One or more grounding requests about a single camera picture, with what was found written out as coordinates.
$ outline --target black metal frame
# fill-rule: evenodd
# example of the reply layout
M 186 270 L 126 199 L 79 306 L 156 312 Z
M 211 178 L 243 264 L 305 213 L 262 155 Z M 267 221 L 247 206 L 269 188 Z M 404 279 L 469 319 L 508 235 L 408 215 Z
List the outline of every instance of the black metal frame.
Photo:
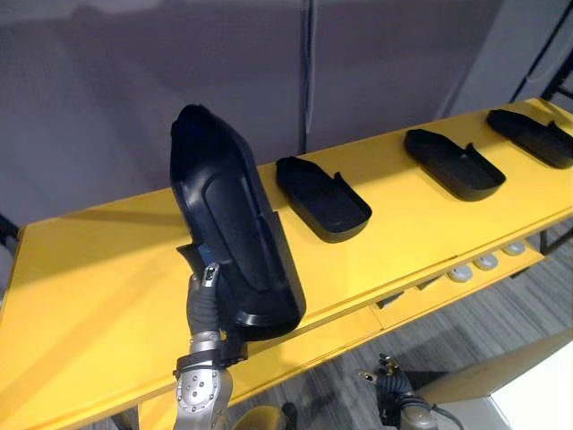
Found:
M 567 9 L 564 11 L 559 22 L 555 26 L 555 29 L 553 30 L 551 36 L 548 38 L 547 42 L 543 46 L 543 49 L 539 53 L 539 56 L 535 59 L 534 63 L 532 64 L 532 66 L 529 70 L 529 73 L 527 75 L 529 75 L 536 68 L 536 66 L 539 64 L 539 62 L 543 58 L 543 55 L 545 54 L 545 52 L 549 48 L 550 44 L 555 39 L 555 36 L 559 32 L 561 26 L 563 25 L 563 22 L 567 19 L 567 17 L 569 16 L 569 14 L 571 13 L 572 10 L 573 10 L 573 1 L 569 2 Z M 547 84 L 547 87 L 545 87 L 545 90 L 543 91 L 541 98 L 544 100 L 550 101 L 555 94 L 561 94 L 561 95 L 567 97 L 568 99 L 573 99 L 573 91 L 568 90 L 567 88 L 562 86 L 572 71 L 573 71 L 573 49 L 571 50 L 571 52 L 569 53 L 569 55 L 567 56 L 567 58 L 565 59 L 565 61 L 561 65 L 561 67 L 559 68 L 559 70 L 556 72 L 556 74 L 553 75 L 552 79 Z M 513 97 L 511 98 L 511 101 L 515 100 L 518 93 L 521 91 L 521 89 L 525 85 L 525 83 L 526 83 L 526 78 L 524 78 L 524 80 L 519 84 L 519 87 L 517 87 L 517 90 L 516 90 L 515 94 L 513 95 Z M 573 228 L 571 228 L 564 235 L 555 239 L 553 241 L 553 243 L 548 244 L 547 243 L 547 230 L 546 229 L 542 230 L 539 233 L 539 239 L 540 239 L 539 252 L 541 253 L 541 255 L 549 255 L 552 252 L 554 252 L 557 248 L 559 248 L 560 246 L 565 244 L 571 238 L 573 238 Z M 526 271 L 526 269 L 523 269 L 522 271 L 515 273 L 514 275 L 511 276 L 511 278 L 515 278 L 515 277 L 519 276 L 524 271 Z

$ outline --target gray carpet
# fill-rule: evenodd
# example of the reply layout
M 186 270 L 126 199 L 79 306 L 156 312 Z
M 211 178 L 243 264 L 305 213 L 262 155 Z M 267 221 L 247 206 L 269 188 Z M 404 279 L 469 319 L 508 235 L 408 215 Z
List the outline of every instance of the gray carpet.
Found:
M 550 240 L 571 226 L 573 219 L 555 226 Z M 537 237 L 530 242 L 537 245 Z M 292 401 L 300 429 L 390 428 L 381 425 L 373 388 L 354 377 L 356 369 L 373 370 L 384 352 L 406 370 L 452 372 L 525 346 L 573 326 L 572 286 L 569 242 L 516 279 L 498 282 L 232 407 L 230 422 L 254 406 Z M 83 428 L 115 426 L 107 419 Z

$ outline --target gray wall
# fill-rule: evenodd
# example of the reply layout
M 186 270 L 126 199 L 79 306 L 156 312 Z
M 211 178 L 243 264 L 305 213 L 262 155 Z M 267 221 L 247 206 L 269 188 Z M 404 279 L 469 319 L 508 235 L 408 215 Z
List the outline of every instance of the gray wall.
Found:
M 497 97 L 483 103 L 507 101 L 498 86 L 522 76 L 484 79 L 504 57 L 483 41 L 533 52 L 564 3 L 527 2 L 516 13 L 535 31 L 521 39 L 516 0 L 320 0 L 309 149 L 473 108 L 482 89 Z M 233 125 L 259 163 L 295 154 L 299 3 L 0 2 L 0 211 L 26 224 L 167 186 L 169 126 L 190 102 Z M 0 253 L 0 284 L 9 263 Z
M 458 93 L 449 100 L 445 114 L 508 103 L 568 3 L 569 0 L 504 0 L 475 63 Z M 573 16 L 533 72 L 535 84 L 525 86 L 517 99 L 541 95 L 554 73 L 545 71 L 567 56 L 573 47 L 571 35 Z
M 500 0 L 320 0 L 309 148 L 427 122 L 464 78 Z

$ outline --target yellow table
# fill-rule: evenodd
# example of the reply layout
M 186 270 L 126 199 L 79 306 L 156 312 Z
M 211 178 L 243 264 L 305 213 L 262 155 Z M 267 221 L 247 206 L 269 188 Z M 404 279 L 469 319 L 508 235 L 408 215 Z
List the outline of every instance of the yellow table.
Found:
M 553 105 L 529 100 L 511 109 L 573 131 L 573 116 Z M 491 131 L 485 116 L 423 126 L 474 142 L 505 173 L 507 182 L 480 202 L 461 202 L 429 178 L 404 153 L 405 131 L 305 156 L 342 172 L 372 206 L 366 229 L 340 244 L 321 242 L 287 206 L 274 166 L 260 167 L 307 313 L 285 338 L 251 345 L 252 358 L 232 371 L 235 401 L 541 258 L 528 250 L 468 290 L 435 289 L 442 292 L 430 306 L 403 300 L 394 320 L 369 307 L 572 213 L 572 170 L 546 167 Z M 79 426 L 169 391 L 175 360 L 188 347 L 190 270 L 175 251 L 188 241 L 170 190 L 27 226 L 0 315 L 0 428 Z M 344 318 L 355 329 L 343 329 Z M 301 346 L 304 357 L 293 352 Z M 269 378 L 255 378 L 262 367 L 273 369 Z

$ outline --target cable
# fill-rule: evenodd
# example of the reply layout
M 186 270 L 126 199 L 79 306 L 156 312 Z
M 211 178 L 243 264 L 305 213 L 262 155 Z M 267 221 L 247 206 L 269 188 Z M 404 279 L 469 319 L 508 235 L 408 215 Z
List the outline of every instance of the cable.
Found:
M 521 80 L 521 82 L 517 86 L 516 90 L 513 93 L 513 96 L 511 96 L 511 99 L 509 99 L 509 103 L 513 103 L 514 101 L 516 101 L 517 96 L 519 95 L 521 90 L 523 90 L 523 87 L 526 86 L 527 78 L 533 73 L 533 71 L 535 70 L 537 65 L 541 62 L 542 58 L 545 56 L 545 53 L 549 49 L 549 46 L 552 44 L 553 40 L 557 36 L 557 33 L 559 33 L 559 31 L 561 30 L 563 23 L 569 17 L 569 13 L 571 12 L 571 10 L 573 10 L 573 0 L 569 1 L 567 8 L 565 9 L 565 11 L 561 15 L 559 21 L 557 22 L 557 25 L 553 28 L 552 34 L 549 36 L 547 41 L 545 41 L 545 45 L 543 45 L 541 51 L 539 52 L 539 54 L 537 54 L 537 57 L 535 58 L 533 63 L 529 66 L 529 70 L 527 71 L 526 75 L 524 76 L 524 78 Z
M 567 39 L 567 42 L 563 45 L 563 48 L 561 49 L 559 54 L 556 56 L 557 59 L 555 61 L 553 61 L 553 63 L 551 63 L 547 67 L 547 69 L 545 69 L 542 73 L 540 73 L 539 76 L 535 76 L 534 78 L 532 78 L 531 74 L 533 74 L 533 72 L 531 74 L 529 74 L 528 76 L 526 76 L 526 81 L 528 81 L 529 83 L 535 83 L 535 82 L 539 82 L 539 81 L 545 79 L 547 76 L 549 76 L 550 73 L 552 73 L 557 67 L 560 66 L 561 59 L 563 57 L 565 57 L 567 52 L 570 50 L 571 45 L 573 45 L 573 34 L 571 34 L 569 36 L 569 38 Z
M 456 426 L 458 426 L 459 430 L 464 430 L 464 426 L 462 425 L 462 422 L 458 419 L 458 417 L 456 417 L 451 412 L 448 412 L 446 409 L 438 408 L 438 405 L 433 405 L 432 410 L 434 412 L 436 412 L 437 414 L 440 414 L 443 417 L 446 417 L 447 419 L 449 419 L 452 423 L 454 423 Z
M 318 0 L 301 1 L 301 46 L 299 90 L 298 153 L 306 153 L 306 138 L 311 130 L 314 110 L 314 69 Z

